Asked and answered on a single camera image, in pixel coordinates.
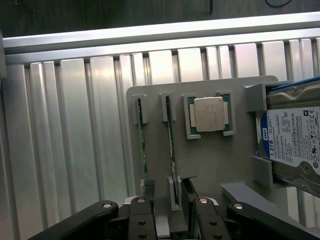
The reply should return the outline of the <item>grey plastic parts rack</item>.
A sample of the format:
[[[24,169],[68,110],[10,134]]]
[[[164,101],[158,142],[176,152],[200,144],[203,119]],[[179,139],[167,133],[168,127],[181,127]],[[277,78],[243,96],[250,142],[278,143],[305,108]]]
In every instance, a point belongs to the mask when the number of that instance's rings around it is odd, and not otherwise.
[[[199,197],[216,200],[227,217],[229,204],[244,202],[303,228],[263,197],[275,190],[270,160],[256,155],[259,134],[255,114],[267,108],[266,88],[278,86],[273,75],[133,86],[126,92],[129,143],[139,196],[143,195],[143,168],[136,99],[141,99],[148,179],[154,180],[156,239],[192,238],[182,208],[181,181],[190,178]],[[187,98],[229,98],[229,131],[191,134]],[[170,158],[166,96],[171,98],[179,210]]]

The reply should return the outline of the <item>hard disk blue caddy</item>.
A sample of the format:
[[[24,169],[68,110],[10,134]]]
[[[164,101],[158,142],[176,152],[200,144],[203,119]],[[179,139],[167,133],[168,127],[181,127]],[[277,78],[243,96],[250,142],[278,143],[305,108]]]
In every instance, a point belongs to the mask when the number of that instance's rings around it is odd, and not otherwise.
[[[258,156],[275,179],[320,198],[320,76],[268,86],[258,111]]]

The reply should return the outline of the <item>loose silver CPU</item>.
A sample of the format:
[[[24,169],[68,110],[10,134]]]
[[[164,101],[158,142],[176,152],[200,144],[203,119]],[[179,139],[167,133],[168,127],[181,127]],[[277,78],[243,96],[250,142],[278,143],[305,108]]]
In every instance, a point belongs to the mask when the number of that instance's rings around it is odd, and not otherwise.
[[[190,133],[200,134],[231,129],[229,117],[229,97],[188,97]]]

